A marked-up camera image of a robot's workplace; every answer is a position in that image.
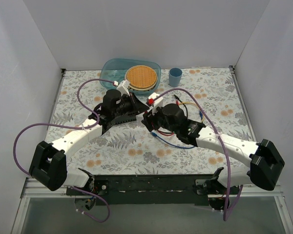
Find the black network switch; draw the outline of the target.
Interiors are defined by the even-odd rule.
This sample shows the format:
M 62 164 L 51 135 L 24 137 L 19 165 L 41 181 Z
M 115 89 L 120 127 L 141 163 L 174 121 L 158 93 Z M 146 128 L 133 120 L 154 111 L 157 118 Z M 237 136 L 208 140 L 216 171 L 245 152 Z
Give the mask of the black network switch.
M 102 126 L 102 135 L 107 132 L 111 127 L 123 123 L 136 121 L 136 116 L 122 115 L 118 117 L 100 115 L 99 125 Z

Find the blue plastic cup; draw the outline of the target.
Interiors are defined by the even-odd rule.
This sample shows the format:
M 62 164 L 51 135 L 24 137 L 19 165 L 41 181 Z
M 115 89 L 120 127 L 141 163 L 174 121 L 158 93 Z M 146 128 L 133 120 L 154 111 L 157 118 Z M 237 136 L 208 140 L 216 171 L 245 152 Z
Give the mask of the blue plastic cup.
M 177 87 L 182 77 L 182 70 L 179 68 L 171 68 L 168 74 L 169 85 L 171 87 Z

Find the floral table mat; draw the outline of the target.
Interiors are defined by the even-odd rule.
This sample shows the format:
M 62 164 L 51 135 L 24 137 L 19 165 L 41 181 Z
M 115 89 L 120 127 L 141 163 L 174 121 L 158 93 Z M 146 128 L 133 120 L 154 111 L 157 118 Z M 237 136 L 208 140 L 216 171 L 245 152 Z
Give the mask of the floral table mat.
M 67 71 L 57 98 L 52 122 L 45 140 L 52 142 L 69 133 L 89 116 L 89 109 L 101 103 L 106 89 L 99 82 L 101 71 Z M 178 91 L 168 83 L 168 70 L 161 71 L 156 92 L 164 94 L 164 103 L 179 98 L 186 103 L 190 119 L 199 120 L 197 101 L 207 114 L 204 123 L 214 124 L 218 132 L 252 141 L 253 132 L 228 68 L 184 69 Z M 175 136 L 153 136 L 136 121 L 112 127 L 74 154 L 68 168 L 82 168 L 98 175 L 131 174 L 212 174 L 219 167 L 238 167 L 239 161 L 226 160 L 220 152 L 193 148 Z

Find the woven wicker round plate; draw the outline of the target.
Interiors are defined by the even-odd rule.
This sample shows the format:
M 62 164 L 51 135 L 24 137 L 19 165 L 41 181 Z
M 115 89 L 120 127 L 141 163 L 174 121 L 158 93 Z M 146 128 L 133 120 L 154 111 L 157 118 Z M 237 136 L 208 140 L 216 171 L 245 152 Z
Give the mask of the woven wicker round plate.
M 129 87 L 132 90 L 149 91 L 156 86 L 159 79 L 151 67 L 136 65 L 127 70 L 125 80 L 129 81 Z

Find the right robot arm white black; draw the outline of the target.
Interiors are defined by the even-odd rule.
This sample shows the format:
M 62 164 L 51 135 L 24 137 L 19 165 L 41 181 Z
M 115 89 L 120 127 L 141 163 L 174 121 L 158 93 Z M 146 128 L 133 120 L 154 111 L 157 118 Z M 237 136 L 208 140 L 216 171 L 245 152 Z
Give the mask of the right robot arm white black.
M 188 145 L 228 153 L 242 166 L 237 169 L 218 171 L 211 181 L 212 190 L 224 193 L 229 186 L 254 184 L 257 187 L 274 190 L 285 162 L 275 145 L 263 139 L 261 142 L 246 141 L 225 134 L 217 135 L 203 123 L 187 118 L 177 104 L 159 107 L 156 111 L 144 113 L 142 124 L 149 131 L 164 128 L 176 134 Z

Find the aluminium frame rail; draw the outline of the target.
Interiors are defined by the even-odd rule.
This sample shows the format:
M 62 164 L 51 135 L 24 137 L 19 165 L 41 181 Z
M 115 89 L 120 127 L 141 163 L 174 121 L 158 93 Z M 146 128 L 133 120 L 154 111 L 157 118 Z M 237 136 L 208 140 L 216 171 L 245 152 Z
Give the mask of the aluminium frame rail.
M 66 187 L 60 187 L 56 191 L 50 191 L 40 182 L 35 179 L 27 179 L 21 197 L 65 197 Z M 274 197 L 284 196 L 283 190 L 280 185 L 276 185 L 273 191 L 266 191 L 256 187 L 255 185 L 244 185 L 241 197 Z

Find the teal plastic tub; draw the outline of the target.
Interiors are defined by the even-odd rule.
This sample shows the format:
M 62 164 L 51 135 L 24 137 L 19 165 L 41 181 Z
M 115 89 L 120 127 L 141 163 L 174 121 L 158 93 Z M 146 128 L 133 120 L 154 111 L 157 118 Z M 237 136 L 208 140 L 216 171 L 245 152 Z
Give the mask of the teal plastic tub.
M 130 92 L 133 92 L 136 96 L 148 96 L 153 93 L 159 86 L 161 80 L 161 67 L 151 61 L 114 58 L 105 63 L 102 68 L 100 79 L 121 82 L 125 79 L 126 72 L 133 66 L 145 65 L 152 68 L 157 74 L 157 81 L 151 89 L 146 91 L 138 91 L 128 88 Z

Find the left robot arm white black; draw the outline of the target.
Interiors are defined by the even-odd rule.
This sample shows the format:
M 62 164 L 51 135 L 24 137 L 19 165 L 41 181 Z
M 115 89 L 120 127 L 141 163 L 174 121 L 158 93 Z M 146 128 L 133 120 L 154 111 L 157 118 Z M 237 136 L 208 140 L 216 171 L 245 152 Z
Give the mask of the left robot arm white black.
M 102 103 L 78 130 L 54 140 L 40 142 L 30 165 L 30 175 L 51 191 L 61 186 L 75 186 L 83 195 L 94 190 L 93 175 L 84 169 L 68 169 L 67 161 L 93 139 L 102 136 L 114 125 L 136 120 L 149 107 L 130 94 L 107 90 Z

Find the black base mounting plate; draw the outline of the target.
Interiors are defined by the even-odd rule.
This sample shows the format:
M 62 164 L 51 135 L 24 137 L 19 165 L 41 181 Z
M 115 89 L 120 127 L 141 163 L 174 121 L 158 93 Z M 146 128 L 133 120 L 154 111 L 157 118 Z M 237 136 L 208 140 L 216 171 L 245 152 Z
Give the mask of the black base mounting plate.
M 208 205 L 208 195 L 222 195 L 219 188 L 202 186 L 212 174 L 196 175 L 96 175 L 92 192 L 110 205 L 195 204 Z

